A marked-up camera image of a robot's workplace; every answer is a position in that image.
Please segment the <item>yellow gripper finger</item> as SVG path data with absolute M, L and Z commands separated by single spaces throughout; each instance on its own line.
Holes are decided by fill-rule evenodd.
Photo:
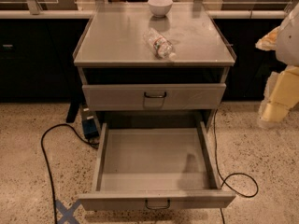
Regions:
M 267 79 L 263 96 L 258 125 L 268 129 L 283 121 L 299 103 L 299 67 L 288 65 L 280 73 L 272 72 Z
M 264 51 L 275 50 L 277 47 L 278 30 L 279 26 L 274 28 L 267 35 L 260 38 L 255 44 L 255 48 Z

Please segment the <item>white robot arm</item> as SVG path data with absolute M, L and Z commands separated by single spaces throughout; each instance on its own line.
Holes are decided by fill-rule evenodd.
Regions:
M 256 43 L 257 49 L 273 50 L 284 71 L 272 72 L 267 79 L 259 108 L 258 124 L 271 128 L 283 121 L 299 103 L 299 5 L 277 28 Z

